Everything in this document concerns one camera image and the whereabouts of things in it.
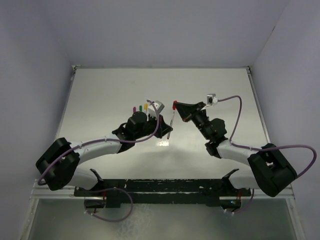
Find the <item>silver pen red tip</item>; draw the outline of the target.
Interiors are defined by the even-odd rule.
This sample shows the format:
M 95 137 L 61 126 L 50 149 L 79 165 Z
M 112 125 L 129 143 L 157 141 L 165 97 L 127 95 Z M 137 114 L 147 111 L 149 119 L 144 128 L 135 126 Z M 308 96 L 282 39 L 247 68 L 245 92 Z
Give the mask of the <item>silver pen red tip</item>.
M 171 128 L 173 127 L 175 112 L 176 112 L 176 107 L 175 107 L 175 104 L 173 104 L 173 105 L 172 105 L 172 117 L 171 117 L 170 124 L 169 124 Z M 170 139 L 171 132 L 172 132 L 172 131 L 170 131 L 170 132 L 167 134 L 167 140 Z

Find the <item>red pen cap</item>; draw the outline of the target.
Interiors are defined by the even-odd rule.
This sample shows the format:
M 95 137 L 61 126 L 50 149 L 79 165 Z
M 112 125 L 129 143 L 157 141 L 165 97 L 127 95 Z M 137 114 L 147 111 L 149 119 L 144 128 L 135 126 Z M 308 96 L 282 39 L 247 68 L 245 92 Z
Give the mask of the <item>red pen cap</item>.
M 173 104 L 172 104 L 172 110 L 174 110 L 174 111 L 176 110 L 176 102 L 177 102 L 177 100 L 174 100 Z

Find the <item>silver pen yellow tip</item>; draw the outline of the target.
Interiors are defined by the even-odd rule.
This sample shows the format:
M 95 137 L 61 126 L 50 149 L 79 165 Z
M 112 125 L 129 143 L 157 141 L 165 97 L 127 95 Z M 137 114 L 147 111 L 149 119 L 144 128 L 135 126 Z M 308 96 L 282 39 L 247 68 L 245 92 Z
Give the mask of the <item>silver pen yellow tip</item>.
M 145 114 L 147 114 L 147 111 L 148 111 L 148 104 L 147 104 L 147 103 L 145 103 L 143 108 L 144 108 L 144 113 L 145 113 Z

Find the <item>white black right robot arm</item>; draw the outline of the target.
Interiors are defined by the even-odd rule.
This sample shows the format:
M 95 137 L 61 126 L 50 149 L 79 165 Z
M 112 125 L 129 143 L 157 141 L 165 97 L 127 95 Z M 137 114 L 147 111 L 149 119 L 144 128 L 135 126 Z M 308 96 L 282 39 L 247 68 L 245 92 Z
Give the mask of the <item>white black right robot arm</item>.
M 226 195 L 233 196 L 242 188 L 258 188 L 266 195 L 275 197 L 298 178 L 296 170 L 280 150 L 270 150 L 275 145 L 268 143 L 257 150 L 232 145 L 226 137 L 225 121 L 220 118 L 210 120 L 204 109 L 204 102 L 174 102 L 173 105 L 182 121 L 193 122 L 208 140 L 205 147 L 210 156 L 233 160 L 250 167 L 248 173 L 232 174 L 222 183 L 222 190 Z

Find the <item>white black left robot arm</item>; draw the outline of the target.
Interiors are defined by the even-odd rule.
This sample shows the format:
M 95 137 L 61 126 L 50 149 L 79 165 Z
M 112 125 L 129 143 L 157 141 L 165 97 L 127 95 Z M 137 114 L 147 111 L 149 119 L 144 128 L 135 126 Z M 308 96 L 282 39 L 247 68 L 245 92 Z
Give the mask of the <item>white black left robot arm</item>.
M 104 155 L 119 154 L 134 147 L 136 143 L 156 137 L 161 139 L 173 131 L 163 116 L 135 112 L 110 134 L 87 142 L 70 142 L 64 137 L 56 139 L 35 166 L 41 174 L 38 184 L 48 185 L 52 191 L 69 185 L 85 189 L 91 196 L 103 191 L 102 179 L 94 169 L 81 170 L 78 166 L 88 160 Z

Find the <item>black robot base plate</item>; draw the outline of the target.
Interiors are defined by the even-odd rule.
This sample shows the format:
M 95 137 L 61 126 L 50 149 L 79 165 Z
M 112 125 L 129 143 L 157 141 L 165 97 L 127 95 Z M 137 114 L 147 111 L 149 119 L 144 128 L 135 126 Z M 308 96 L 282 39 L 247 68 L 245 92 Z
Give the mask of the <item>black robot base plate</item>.
M 87 201 L 89 208 L 119 208 L 121 204 L 187 204 L 239 207 L 239 196 L 250 197 L 249 188 L 234 188 L 229 179 L 104 179 L 91 190 L 74 189 L 76 197 L 101 197 Z

